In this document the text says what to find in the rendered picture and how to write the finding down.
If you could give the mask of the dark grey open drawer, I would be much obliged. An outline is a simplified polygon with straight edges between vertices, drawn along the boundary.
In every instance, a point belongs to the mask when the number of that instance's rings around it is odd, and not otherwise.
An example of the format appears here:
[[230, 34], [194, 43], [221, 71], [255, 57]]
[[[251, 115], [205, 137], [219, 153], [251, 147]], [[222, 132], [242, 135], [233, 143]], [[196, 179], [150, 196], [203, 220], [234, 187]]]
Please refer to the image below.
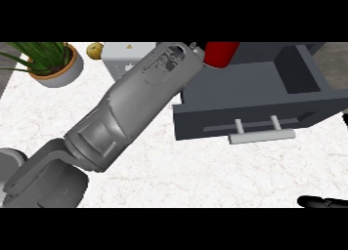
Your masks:
[[200, 108], [320, 92], [314, 54], [323, 42], [243, 42], [224, 69], [206, 67], [182, 91]]

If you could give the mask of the dark grey drawer front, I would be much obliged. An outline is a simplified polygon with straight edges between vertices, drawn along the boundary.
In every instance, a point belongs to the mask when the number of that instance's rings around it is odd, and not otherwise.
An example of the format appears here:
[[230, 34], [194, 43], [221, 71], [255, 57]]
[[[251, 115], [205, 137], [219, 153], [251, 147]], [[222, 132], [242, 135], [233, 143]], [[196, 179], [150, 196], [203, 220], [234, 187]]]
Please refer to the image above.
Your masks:
[[283, 129], [308, 128], [347, 108], [348, 89], [265, 96], [237, 94], [185, 102], [174, 106], [177, 140], [236, 134], [237, 119], [248, 133], [268, 132], [274, 129], [271, 115], [277, 116]]

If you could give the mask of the red can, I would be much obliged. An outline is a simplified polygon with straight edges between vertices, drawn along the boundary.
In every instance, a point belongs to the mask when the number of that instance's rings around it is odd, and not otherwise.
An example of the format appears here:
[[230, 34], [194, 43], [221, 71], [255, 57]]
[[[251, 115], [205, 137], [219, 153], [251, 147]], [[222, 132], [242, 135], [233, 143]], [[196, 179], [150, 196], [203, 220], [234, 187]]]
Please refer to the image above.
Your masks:
[[227, 67], [239, 47], [240, 42], [208, 42], [205, 48], [205, 64], [216, 68]]

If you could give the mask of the yellow round fruit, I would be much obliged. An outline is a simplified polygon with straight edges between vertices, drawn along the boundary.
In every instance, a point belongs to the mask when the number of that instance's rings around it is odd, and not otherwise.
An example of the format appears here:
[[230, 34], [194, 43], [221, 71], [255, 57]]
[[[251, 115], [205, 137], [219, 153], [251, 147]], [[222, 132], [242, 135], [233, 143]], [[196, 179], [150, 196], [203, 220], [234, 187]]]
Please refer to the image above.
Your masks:
[[88, 46], [88, 56], [89, 56], [94, 60], [100, 60], [100, 59], [101, 59], [103, 48], [104, 48], [104, 45], [103, 45], [100, 42], [94, 42], [94, 43]]

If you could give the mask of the green plant in grey pot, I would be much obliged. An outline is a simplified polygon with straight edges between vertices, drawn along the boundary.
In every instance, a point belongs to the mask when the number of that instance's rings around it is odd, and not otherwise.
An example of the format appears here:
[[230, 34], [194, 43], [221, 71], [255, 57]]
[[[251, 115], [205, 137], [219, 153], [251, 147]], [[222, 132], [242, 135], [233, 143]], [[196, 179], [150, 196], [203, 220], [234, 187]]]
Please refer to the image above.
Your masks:
[[68, 86], [85, 70], [85, 60], [68, 42], [9, 42], [9, 45], [29, 57], [20, 57], [0, 52], [0, 56], [12, 59], [26, 68], [14, 71], [26, 72], [48, 88]]

